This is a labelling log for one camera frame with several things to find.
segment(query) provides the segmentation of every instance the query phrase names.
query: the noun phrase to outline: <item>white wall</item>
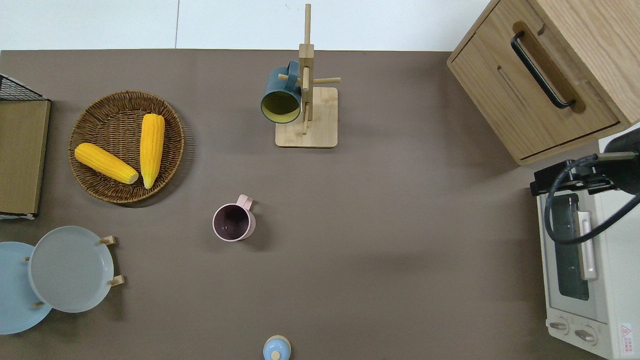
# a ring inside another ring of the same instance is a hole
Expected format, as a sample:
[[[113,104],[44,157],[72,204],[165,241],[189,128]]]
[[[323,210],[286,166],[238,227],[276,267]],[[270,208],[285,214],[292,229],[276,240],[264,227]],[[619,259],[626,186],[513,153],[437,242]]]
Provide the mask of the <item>white wall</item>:
[[[489,0],[0,0],[0,49],[450,51]]]

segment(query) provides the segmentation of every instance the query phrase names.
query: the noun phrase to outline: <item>light blue plate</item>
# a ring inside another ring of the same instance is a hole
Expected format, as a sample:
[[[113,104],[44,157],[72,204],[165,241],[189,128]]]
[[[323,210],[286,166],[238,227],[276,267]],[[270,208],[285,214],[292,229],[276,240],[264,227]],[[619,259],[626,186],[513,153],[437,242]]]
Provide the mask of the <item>light blue plate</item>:
[[[36,295],[54,309],[87,311],[107,295],[113,259],[100,237],[78,226],[49,231],[29,261],[29,281]]]
[[[29,283],[29,263],[33,246],[14,241],[0,242],[0,335],[25,331],[41,322],[51,310],[44,304],[32,305],[40,299]]]

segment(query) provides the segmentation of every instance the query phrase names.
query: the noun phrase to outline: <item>wicker basket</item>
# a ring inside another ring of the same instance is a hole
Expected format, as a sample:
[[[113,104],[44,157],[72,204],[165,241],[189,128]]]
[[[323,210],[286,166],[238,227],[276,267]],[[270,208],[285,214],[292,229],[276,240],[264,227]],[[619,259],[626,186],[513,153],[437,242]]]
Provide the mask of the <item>wicker basket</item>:
[[[160,173],[147,190],[142,176],[126,185],[80,163],[74,149],[90,142],[140,172],[140,134],[145,114],[164,117],[164,145]],[[69,140],[68,156],[78,183],[94,197],[117,204],[146,199],[162,189],[173,177],[184,152],[184,130],[173,108],[160,97],[140,91],[123,91],[107,95],[91,104],[76,122]]]

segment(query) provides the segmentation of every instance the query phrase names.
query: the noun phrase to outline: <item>yellow corn cob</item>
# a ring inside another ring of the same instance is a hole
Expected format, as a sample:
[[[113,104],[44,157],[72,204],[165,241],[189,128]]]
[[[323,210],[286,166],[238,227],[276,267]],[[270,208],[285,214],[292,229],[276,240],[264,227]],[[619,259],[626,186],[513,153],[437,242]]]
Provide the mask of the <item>yellow corn cob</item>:
[[[146,114],[142,119],[140,136],[140,174],[146,189],[151,189],[160,172],[163,144],[164,118],[156,114]]]
[[[108,151],[88,142],[83,142],[74,150],[74,156],[86,166],[101,172],[121,183],[133,184],[138,180],[138,172]]]

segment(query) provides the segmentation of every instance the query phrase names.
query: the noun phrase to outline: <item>plate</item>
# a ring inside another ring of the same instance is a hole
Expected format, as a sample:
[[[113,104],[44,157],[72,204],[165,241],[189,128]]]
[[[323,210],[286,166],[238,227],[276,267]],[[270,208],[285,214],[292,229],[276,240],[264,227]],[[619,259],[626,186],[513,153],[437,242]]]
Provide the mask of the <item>plate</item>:
[[[100,237],[79,226],[49,231],[29,261],[29,282],[46,304],[80,313],[100,304],[113,280],[113,258]]]
[[[32,328],[49,314],[51,306],[33,307],[40,299],[29,284],[33,246],[15,241],[0,243],[0,335]]]
[[[76,147],[89,142],[107,150],[140,173],[142,118],[148,113],[164,117],[160,172],[151,189],[145,189],[142,176],[127,185],[76,160]],[[183,152],[184,129],[175,110],[156,95],[123,91],[101,98],[80,115],[71,131],[68,158],[76,180],[89,194],[100,200],[127,204],[146,199],[162,189],[178,169]]]

